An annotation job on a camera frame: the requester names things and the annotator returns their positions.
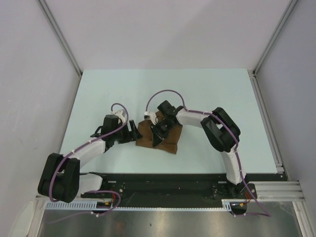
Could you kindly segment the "right aluminium corner post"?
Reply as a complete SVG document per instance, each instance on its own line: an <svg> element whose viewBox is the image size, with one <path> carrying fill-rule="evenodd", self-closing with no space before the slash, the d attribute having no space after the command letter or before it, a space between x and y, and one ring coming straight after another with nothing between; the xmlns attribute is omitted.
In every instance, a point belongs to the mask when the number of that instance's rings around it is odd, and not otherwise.
<svg viewBox="0 0 316 237"><path fill-rule="evenodd" d="M271 52L272 48L276 44L278 38L280 37L282 31L284 30L287 22L289 21L292 13L294 12L297 4L300 2L300 0L290 0L285 11L283 12L279 22L277 23L266 47L264 48L263 53L259 57L258 62L256 63L254 69L252 70L253 75L257 75L263 66L264 62L266 61L269 53Z"/></svg>

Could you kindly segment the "left aluminium corner post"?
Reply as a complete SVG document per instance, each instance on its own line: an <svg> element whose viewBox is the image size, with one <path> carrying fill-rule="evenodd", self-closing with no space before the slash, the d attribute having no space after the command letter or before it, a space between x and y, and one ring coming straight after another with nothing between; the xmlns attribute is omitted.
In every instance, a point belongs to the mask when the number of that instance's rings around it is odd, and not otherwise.
<svg viewBox="0 0 316 237"><path fill-rule="evenodd" d="M55 37L57 38L57 41L59 42L62 50L64 51L66 57L70 61L73 69L75 70L76 74L79 78L82 77L83 71L80 69L80 66L63 34L61 31L59 24L56 20L56 18L53 15L53 12L51 11L48 3L45 0L36 0L37 4L39 5L39 8L43 12L43 15L45 16L49 26L51 27Z"/></svg>

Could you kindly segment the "right side aluminium rail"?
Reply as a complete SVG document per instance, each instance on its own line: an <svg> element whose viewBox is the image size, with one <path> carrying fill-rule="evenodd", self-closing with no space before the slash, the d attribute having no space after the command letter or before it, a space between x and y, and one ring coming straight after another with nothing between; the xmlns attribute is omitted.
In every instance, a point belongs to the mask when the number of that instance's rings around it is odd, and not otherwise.
<svg viewBox="0 0 316 237"><path fill-rule="evenodd" d="M282 160L279 146L278 146L278 143L277 143L277 140L275 137L275 133L274 133L273 128L272 128L272 124L271 124L271 120L270 120L270 117L269 117L269 114L268 114L268 111L266 108L266 104L265 104L261 89L259 87L258 80L257 80L255 74L251 70L248 70L248 75L249 75L250 82L251 82L251 85L252 85L252 88L253 88L253 91L254 91L254 94L256 97L258 107L259 107L261 118L262 118L264 128L265 128L265 131L267 134L268 142L269 142L272 154L273 154L273 158L274 158L275 165L276 165L276 170L279 174L284 173L285 169L284 169L284 165L283 165L283 160Z"/></svg>

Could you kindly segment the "aluminium corner post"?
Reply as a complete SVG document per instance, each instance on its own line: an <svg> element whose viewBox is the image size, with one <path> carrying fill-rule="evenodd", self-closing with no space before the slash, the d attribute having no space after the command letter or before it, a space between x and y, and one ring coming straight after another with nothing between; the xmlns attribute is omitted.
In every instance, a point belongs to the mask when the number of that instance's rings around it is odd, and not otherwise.
<svg viewBox="0 0 316 237"><path fill-rule="evenodd" d="M263 53L259 57L258 62L256 63L254 69L252 70L253 75L257 75L263 66L264 62L266 61L269 53L271 52L272 48L276 44L278 38L280 37L282 31L284 30L287 22L289 21L292 13L294 12L297 4L300 2L300 0L290 0L285 11L283 12L279 22L277 23L266 47L264 48Z"/></svg>
<svg viewBox="0 0 316 237"><path fill-rule="evenodd" d="M80 66L63 34L61 31L59 24L56 20L56 18L53 15L53 12L51 11L48 3L45 0L36 0L37 4L39 5L39 8L43 12L43 15L45 16L49 26L51 27L55 37L57 38L57 41L59 42L62 50L64 51L66 57L70 61L73 69L75 70L76 74L79 78L82 77L83 71L80 69Z"/></svg>

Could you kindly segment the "aluminium front rail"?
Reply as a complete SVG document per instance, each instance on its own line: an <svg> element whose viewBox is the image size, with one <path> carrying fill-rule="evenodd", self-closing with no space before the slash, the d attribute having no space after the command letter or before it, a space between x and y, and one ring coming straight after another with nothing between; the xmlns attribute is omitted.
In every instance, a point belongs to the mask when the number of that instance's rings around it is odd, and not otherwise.
<svg viewBox="0 0 316 237"><path fill-rule="evenodd" d="M235 198L237 200L242 199L297 199L302 198L303 196L299 193L300 187L297 183L291 183L291 182L254 182L255 188L256 188L256 195L250 194L250 196L246 196L244 198ZM86 192L83 194L78 194L76 198L111 198L116 201L124 201L121 198L121 195L116 191L111 190L102 190L101 187L98 190ZM185 196L185 197L166 197L163 198L162 201L172 201L174 199L185 199L188 198L189 202L196 201L197 198L203 198L200 196ZM133 198L130 202L136 201L138 199L144 199L143 196ZM220 197L220 199L233 199L231 197ZM158 199L155 199L151 197L149 200L152 200L153 202L158 202Z"/></svg>

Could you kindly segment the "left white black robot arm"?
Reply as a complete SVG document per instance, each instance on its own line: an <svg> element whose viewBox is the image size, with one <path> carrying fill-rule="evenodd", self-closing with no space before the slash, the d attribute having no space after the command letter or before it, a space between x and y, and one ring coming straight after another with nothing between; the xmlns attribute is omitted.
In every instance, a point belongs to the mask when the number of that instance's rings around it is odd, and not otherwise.
<svg viewBox="0 0 316 237"><path fill-rule="evenodd" d="M109 185L96 174L81 175L80 169L105 153L115 143L124 144L142 138L133 120L124 116L106 115L90 139L67 155L51 153L46 160L38 185L38 193L52 202L72 202L78 194L92 191L102 198Z"/></svg>

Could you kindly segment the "brown cloth napkin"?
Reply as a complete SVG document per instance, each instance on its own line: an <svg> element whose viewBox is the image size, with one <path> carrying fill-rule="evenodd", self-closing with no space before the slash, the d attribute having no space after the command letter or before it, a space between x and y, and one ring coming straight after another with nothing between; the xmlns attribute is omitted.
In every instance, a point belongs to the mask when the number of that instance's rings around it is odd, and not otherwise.
<svg viewBox="0 0 316 237"><path fill-rule="evenodd" d="M157 122L163 118L163 115L160 111L156 112L156 115ZM169 136L165 139L165 141L154 148L152 145L153 135L150 130L150 125L152 125L152 122L150 120L143 120L138 123L138 130L142 134L143 138L137 140L136 145L145 148L159 149L171 154L176 154L183 126L175 125L170 131Z"/></svg>

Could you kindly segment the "aluminium rail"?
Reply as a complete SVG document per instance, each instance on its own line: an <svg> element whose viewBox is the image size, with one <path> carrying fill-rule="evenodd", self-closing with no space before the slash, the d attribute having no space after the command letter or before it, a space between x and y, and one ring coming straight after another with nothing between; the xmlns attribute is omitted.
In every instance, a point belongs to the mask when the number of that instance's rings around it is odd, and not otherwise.
<svg viewBox="0 0 316 237"><path fill-rule="evenodd" d="M297 183L291 183L291 182L254 182L255 188L256 188L256 195L250 194L250 196L246 196L244 198L235 198L237 200L242 199L297 199L302 198L303 196L299 193L300 187ZM116 201L124 201L121 198L121 195L116 191L111 190L102 190L101 187L98 190L86 192L83 194L78 194L76 198L111 198ZM197 198L203 198L200 196L185 196L185 197L166 197L163 198L162 201L172 201L174 199L185 199L188 198L189 202L196 201ZM133 198L130 202L136 201L138 199L144 199L143 196ZM220 197L220 199L233 199L231 197ZM149 200L152 200L153 202L158 202L158 199L155 199L151 197Z"/></svg>
<svg viewBox="0 0 316 237"><path fill-rule="evenodd" d="M251 70L248 70L248 75L249 75L250 82L251 82L251 85L252 85L252 88L253 88L253 91L254 91L254 94L256 97L258 107L259 107L261 118L262 118L264 128L265 128L265 131L267 134L268 142L269 142L272 154L273 154L273 158L274 158L275 165L276 165L276 170L279 174L284 173L285 169L284 169L284 165L283 165L283 160L282 160L279 146L278 146L278 143L277 143L277 140L275 137L275 133L274 133L273 128L272 128L272 124L271 124L271 120L270 120L270 117L269 117L269 114L268 114L268 111L266 108L266 104L265 104L261 89L259 87L258 80L257 80L255 74Z"/></svg>

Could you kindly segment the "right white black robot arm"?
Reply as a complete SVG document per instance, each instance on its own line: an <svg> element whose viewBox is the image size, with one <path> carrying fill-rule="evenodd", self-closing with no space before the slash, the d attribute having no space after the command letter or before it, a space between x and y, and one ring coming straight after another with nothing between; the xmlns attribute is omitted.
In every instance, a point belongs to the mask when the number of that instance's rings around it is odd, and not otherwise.
<svg viewBox="0 0 316 237"><path fill-rule="evenodd" d="M190 125L204 130L211 146L220 152L226 169L228 193L239 198L245 193L246 172L243 170L238 154L241 131L226 111L218 107L212 112L189 110L185 106L174 107L168 101L158 106L163 118L158 120L153 113L145 112L150 119L153 147L162 144L171 130L177 125Z"/></svg>

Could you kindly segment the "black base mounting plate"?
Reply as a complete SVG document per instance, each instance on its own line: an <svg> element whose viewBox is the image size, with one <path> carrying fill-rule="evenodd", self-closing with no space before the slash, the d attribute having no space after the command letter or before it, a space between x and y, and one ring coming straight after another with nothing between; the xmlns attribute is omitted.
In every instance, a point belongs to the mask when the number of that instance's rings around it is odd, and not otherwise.
<svg viewBox="0 0 316 237"><path fill-rule="evenodd" d="M102 178L101 189L116 191L122 200L131 201L143 196L162 200L185 196L203 198L244 198L256 195L254 181L285 181L279 174L248 174L245 181L234 185L224 173L219 174L106 174L97 173Z"/></svg>

